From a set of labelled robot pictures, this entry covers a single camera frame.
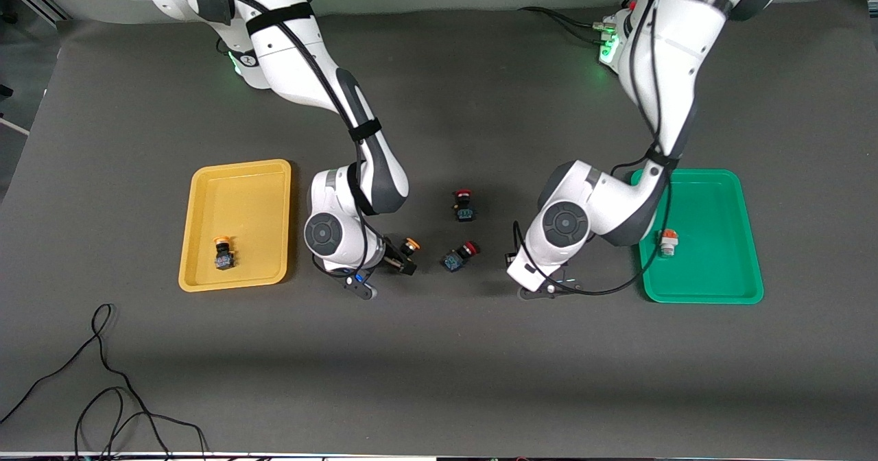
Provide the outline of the yellow plastic tray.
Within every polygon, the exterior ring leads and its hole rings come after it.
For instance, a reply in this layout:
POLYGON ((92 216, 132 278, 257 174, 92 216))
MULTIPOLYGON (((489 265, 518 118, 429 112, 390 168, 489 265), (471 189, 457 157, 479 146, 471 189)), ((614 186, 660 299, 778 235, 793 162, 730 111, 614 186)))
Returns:
POLYGON ((191 179, 178 284, 186 292, 276 284, 287 274, 292 168, 285 160, 207 166, 191 179), (227 236, 235 267, 217 270, 227 236))

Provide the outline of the green plastic tray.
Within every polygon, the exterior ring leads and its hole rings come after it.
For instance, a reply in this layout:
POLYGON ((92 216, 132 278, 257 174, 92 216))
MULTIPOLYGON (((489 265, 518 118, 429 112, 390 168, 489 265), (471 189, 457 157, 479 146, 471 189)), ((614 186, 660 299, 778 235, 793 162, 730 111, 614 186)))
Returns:
POLYGON ((643 288, 656 303, 755 305, 764 283, 744 192, 733 172, 678 168, 652 229, 639 243, 643 288), (678 233, 676 254, 659 256, 656 237, 678 233))

